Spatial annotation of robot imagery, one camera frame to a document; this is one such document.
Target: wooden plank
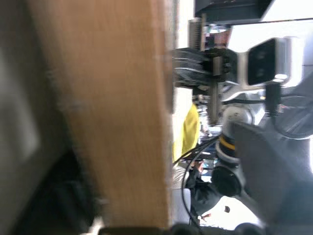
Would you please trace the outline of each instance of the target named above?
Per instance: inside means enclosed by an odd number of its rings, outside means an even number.
[[[169,224],[165,0],[28,0],[80,157],[112,226]]]

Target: black fabric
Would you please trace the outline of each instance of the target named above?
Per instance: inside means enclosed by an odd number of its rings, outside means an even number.
[[[204,182],[197,169],[189,171],[186,188],[191,192],[191,213],[197,217],[215,207],[221,199],[211,183]]]

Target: hand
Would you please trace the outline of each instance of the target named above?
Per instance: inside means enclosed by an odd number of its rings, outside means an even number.
[[[200,173],[203,172],[204,162],[195,162],[194,168],[197,169]]]

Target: person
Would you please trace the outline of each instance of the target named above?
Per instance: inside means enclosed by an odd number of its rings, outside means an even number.
[[[193,169],[189,171],[185,185],[191,192],[191,214],[195,218],[215,207],[222,197],[212,183],[201,179],[202,172],[203,162],[195,162]]]

